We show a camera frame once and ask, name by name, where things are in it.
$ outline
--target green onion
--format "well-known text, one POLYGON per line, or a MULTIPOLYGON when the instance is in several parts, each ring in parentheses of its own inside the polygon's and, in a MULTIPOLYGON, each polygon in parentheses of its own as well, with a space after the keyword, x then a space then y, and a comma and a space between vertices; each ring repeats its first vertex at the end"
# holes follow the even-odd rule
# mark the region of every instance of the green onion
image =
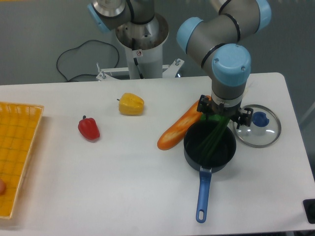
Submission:
POLYGON ((216 127, 197 147, 197 150, 201 150, 201 155, 198 160, 200 165, 202 165, 205 160, 211 160, 229 121, 229 118, 221 117, 216 127))

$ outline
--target blue joint cap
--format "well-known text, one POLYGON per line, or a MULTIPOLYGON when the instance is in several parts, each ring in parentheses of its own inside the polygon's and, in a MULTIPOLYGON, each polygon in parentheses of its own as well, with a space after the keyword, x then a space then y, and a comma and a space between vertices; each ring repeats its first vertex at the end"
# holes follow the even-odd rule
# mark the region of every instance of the blue joint cap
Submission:
POLYGON ((95 23, 97 24, 97 27, 100 29, 100 31, 102 33, 107 33, 110 31, 110 29, 103 23, 103 21, 100 19, 100 17, 98 16, 98 14, 95 12, 92 4, 90 3, 88 5, 88 10, 93 18, 93 20, 95 21, 95 23))
POLYGON ((266 127, 269 124, 269 119, 264 112, 255 112, 252 115, 252 122, 258 127, 266 127))
POLYGON ((271 21, 271 8, 267 0, 256 0, 260 11, 260 23, 257 31, 265 28, 271 21))
POLYGON ((198 17, 191 17, 191 18, 187 19, 179 27, 179 30, 177 31, 176 39, 177 39, 179 46, 181 47, 181 49, 183 49, 183 51, 185 53, 187 53, 187 45, 188 45, 188 41, 190 39, 190 36, 192 35, 192 32, 197 27, 197 25, 202 21, 203 20, 201 20, 198 17))
POLYGON ((242 85, 251 73, 251 56, 246 48, 225 44, 217 49, 212 59, 213 74, 218 81, 229 87, 242 85))

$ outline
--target white table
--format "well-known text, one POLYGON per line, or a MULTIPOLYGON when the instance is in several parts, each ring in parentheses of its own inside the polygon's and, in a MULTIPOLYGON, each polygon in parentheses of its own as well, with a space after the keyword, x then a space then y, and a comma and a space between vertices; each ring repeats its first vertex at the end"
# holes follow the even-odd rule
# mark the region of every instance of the white table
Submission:
POLYGON ((315 183, 284 77, 252 74, 242 105, 274 111, 282 134, 272 146, 237 140, 227 166, 213 174, 207 221, 195 220, 199 174, 183 142, 157 148, 160 135, 201 94, 208 77, 0 86, 0 100, 41 104, 44 117, 6 236, 187 236, 315 229, 302 201, 315 183), (140 117, 118 111, 124 92, 145 100, 140 117), (86 141, 77 125, 95 118, 101 138, 86 141))

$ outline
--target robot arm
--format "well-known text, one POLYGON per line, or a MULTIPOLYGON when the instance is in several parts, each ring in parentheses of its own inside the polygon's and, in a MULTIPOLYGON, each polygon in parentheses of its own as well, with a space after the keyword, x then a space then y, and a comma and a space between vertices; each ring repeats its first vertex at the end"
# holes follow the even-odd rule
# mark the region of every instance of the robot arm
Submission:
POLYGON ((271 20, 271 9, 266 0, 212 3, 217 8, 218 3, 222 3, 219 16, 209 22, 197 17, 186 20, 178 30, 177 41, 212 79, 209 109, 231 117, 239 111, 251 72, 249 52, 233 43, 267 26, 271 20))
POLYGON ((94 0, 88 10, 102 32, 127 22, 143 25, 155 15, 154 0, 94 0))

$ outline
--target blue lid knob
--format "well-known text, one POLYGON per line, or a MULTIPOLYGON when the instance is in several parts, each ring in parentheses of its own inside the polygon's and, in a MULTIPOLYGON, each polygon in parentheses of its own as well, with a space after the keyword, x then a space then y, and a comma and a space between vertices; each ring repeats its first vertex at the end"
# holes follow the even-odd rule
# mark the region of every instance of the blue lid knob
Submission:
POLYGON ((186 53, 187 51, 187 44, 189 41, 190 36, 192 35, 192 32, 197 27, 197 25, 202 22, 198 17, 191 17, 187 19, 178 29, 176 39, 183 51, 186 53))
POLYGON ((258 127, 266 127, 269 124, 269 119, 264 112, 255 112, 252 115, 252 122, 258 127))
POLYGON ((217 49, 212 70, 218 81, 226 86, 236 87, 247 81, 251 73, 251 56, 246 48, 226 44, 217 49))

